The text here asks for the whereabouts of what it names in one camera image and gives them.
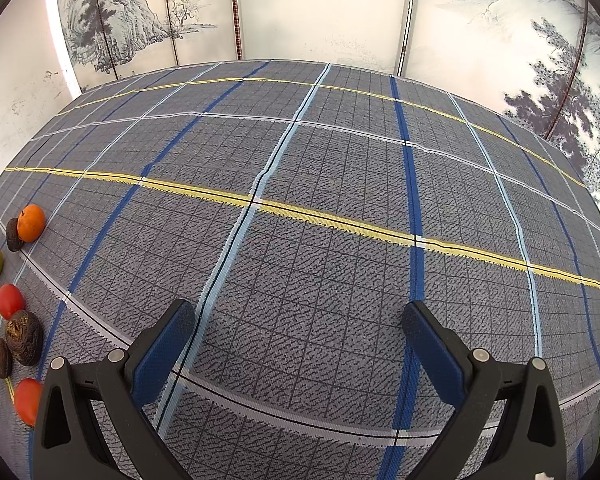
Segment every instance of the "yellow stripe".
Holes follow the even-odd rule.
[[[129,90],[127,92],[122,92],[120,94],[114,94],[111,97],[103,97],[101,99],[96,99],[94,101],[89,101],[87,103],[82,103],[80,105],[75,105],[73,108],[70,108],[69,110],[67,110],[65,112],[60,112],[59,114],[56,114],[56,117],[61,116],[61,115],[65,115],[65,114],[71,112],[72,110],[75,110],[76,108],[83,108],[85,106],[89,106],[89,105],[101,103],[103,101],[107,101],[109,99],[114,99],[116,97],[124,97],[124,96],[127,96],[127,95],[131,95],[131,94],[136,93],[136,92],[149,92],[151,90],[160,90],[160,89],[164,89],[164,88],[174,88],[176,86],[202,85],[202,84],[206,84],[206,83],[221,83],[221,82],[225,82],[225,81],[235,81],[235,82],[240,82],[240,81],[263,81],[263,82],[270,82],[270,83],[286,83],[286,84],[303,85],[303,86],[312,86],[314,84],[314,83],[307,83],[307,82],[303,82],[303,81],[289,81],[287,79],[271,79],[271,78],[267,78],[267,77],[222,77],[222,78],[219,78],[219,79],[203,79],[203,80],[199,80],[199,81],[189,81],[189,82],[182,82],[182,83],[169,83],[169,84],[159,85],[159,86],[150,86],[148,88],[137,88],[137,89],[134,89],[134,90]],[[356,90],[356,89],[353,89],[353,88],[344,88],[344,87],[341,87],[341,86],[331,86],[331,85],[318,85],[318,86],[320,88],[328,88],[330,90],[341,90],[343,92],[353,92],[355,94],[366,95],[366,96],[369,96],[369,97],[375,97],[377,99],[382,99],[382,100],[385,100],[385,101],[395,101],[395,102],[403,103],[403,104],[406,104],[406,105],[409,105],[409,106],[413,106],[415,108],[420,108],[422,110],[426,110],[428,112],[432,112],[434,114],[441,115],[441,116],[446,117],[448,119],[453,119],[455,121],[459,121],[461,123],[464,123],[464,119],[461,119],[460,117],[456,117],[454,115],[450,115],[450,114],[441,112],[440,110],[436,110],[435,108],[430,108],[430,107],[425,106],[425,105],[413,103],[411,101],[405,101],[403,99],[396,99],[394,97],[389,97],[389,96],[382,95],[382,94],[374,94],[373,92],[365,92],[363,90]],[[483,126],[478,126],[478,124],[473,124],[473,123],[469,123],[469,124],[471,126],[473,126],[474,128],[478,128],[482,132],[485,132],[487,134],[490,134],[490,135],[493,135],[495,137],[498,137],[499,139],[505,140],[509,144],[512,144],[513,146],[516,146],[517,148],[520,148],[520,150],[523,150],[523,151],[527,152],[529,155],[534,156],[538,160],[541,160],[545,164],[548,164],[549,166],[551,166],[552,168],[554,168],[554,170],[556,170],[559,173],[563,174],[566,178],[570,179],[572,182],[576,183],[578,186],[582,186],[582,187],[585,187],[585,188],[587,187],[583,183],[581,183],[579,180],[577,180],[576,178],[573,178],[569,173],[561,170],[558,166],[556,166],[550,160],[547,160],[543,156],[538,155],[536,152],[533,152],[530,149],[525,148],[524,146],[518,144],[517,142],[514,142],[511,139],[507,139],[507,137],[504,137],[501,134],[493,132],[493,131],[489,130],[488,128],[485,128]]]
[[[495,264],[509,269],[520,270],[526,272],[527,268],[531,268],[535,274],[547,276],[557,280],[565,280],[571,283],[583,283],[587,286],[600,288],[600,282],[593,278],[586,278],[579,274],[573,274],[566,270],[554,269],[545,267],[539,264],[529,263],[527,265],[523,260],[504,256],[502,254],[491,253],[479,248],[454,244],[436,240],[435,238],[419,237],[410,233],[393,231],[376,225],[360,222],[341,216],[336,216],[323,211],[304,208],[302,206],[276,202],[275,200],[254,199],[252,196],[210,189],[207,187],[190,186],[189,184],[180,184],[176,182],[168,182],[165,180],[156,180],[153,178],[143,178],[135,175],[124,173],[109,173],[99,171],[75,171],[75,170],[60,170],[58,168],[6,168],[5,171],[32,171],[37,173],[50,173],[72,178],[88,178],[93,180],[107,180],[110,182],[121,182],[124,184],[137,184],[138,186],[156,189],[168,193],[176,193],[201,200],[209,200],[222,204],[242,207],[251,202],[256,202],[260,205],[260,211],[270,214],[283,216],[307,222],[314,225],[331,227],[346,231],[349,233],[367,236],[376,240],[382,240],[387,243],[397,244],[402,246],[417,246],[428,251],[437,253],[449,254],[451,256],[465,256],[474,260],[480,260],[489,264]]]
[[[11,397],[11,402],[13,402],[13,384],[11,384],[11,379],[7,377],[4,382],[7,384],[7,391],[9,393],[9,397]]]

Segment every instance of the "white wall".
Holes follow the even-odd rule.
[[[11,0],[0,15],[0,174],[71,100],[45,0]]]
[[[245,58],[393,72],[405,0],[239,0]]]

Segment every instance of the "red tomato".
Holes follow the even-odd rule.
[[[7,283],[0,287],[0,315],[11,319],[17,311],[24,309],[24,298],[17,286]]]
[[[21,380],[13,393],[13,405],[16,413],[25,424],[32,428],[36,425],[41,393],[42,384],[35,379]]]

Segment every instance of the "screw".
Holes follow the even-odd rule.
[[[64,357],[54,357],[51,361],[51,368],[53,370],[59,370],[64,366]]]
[[[531,364],[537,370],[544,370],[546,368],[546,363],[539,357],[534,357],[533,359],[531,359]]]
[[[122,361],[124,357],[125,351],[121,350],[120,348],[116,348],[115,350],[109,352],[107,359],[109,359],[109,361],[111,361],[112,363],[117,363],[118,361]]]
[[[487,352],[484,348],[476,348],[474,350],[474,359],[476,361],[480,361],[481,363],[485,363],[489,360],[489,352]]]

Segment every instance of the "tangerine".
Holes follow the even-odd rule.
[[[18,236],[26,243],[35,242],[45,229],[45,212],[35,204],[29,204],[18,217]]]

